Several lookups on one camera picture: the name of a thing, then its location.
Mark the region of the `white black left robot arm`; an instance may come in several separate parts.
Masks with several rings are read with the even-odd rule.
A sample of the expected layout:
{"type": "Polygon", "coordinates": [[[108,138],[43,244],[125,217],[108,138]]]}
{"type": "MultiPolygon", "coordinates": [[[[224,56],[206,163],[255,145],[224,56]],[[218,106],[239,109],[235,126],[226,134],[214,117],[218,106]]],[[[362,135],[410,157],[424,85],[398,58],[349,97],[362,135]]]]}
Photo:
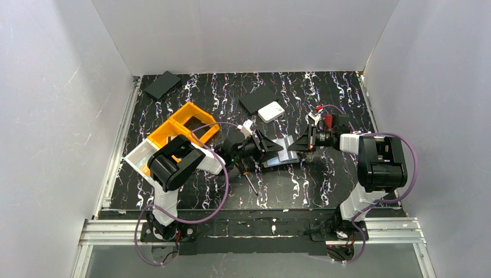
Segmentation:
{"type": "Polygon", "coordinates": [[[155,185],[155,208],[148,221],[163,227],[169,226],[177,217],[177,195],[196,170],[213,175],[229,174],[239,163],[252,158],[267,162],[276,157],[284,147],[267,138],[260,130],[245,131],[240,126],[224,139],[223,143],[209,150],[178,135],[148,159],[149,178],[155,185]]]}

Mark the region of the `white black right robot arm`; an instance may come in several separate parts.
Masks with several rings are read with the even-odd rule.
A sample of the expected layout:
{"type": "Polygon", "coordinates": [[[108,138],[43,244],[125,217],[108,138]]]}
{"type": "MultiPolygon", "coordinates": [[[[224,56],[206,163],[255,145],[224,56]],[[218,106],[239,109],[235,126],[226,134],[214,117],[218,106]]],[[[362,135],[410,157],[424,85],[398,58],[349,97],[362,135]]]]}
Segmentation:
{"type": "Polygon", "coordinates": [[[407,183],[408,173],[402,141],[395,136],[356,134],[346,115],[328,115],[327,129],[311,124],[289,147],[296,152],[314,152],[318,147],[355,154],[357,184],[333,216],[336,224],[364,220],[370,206],[407,183]]]}

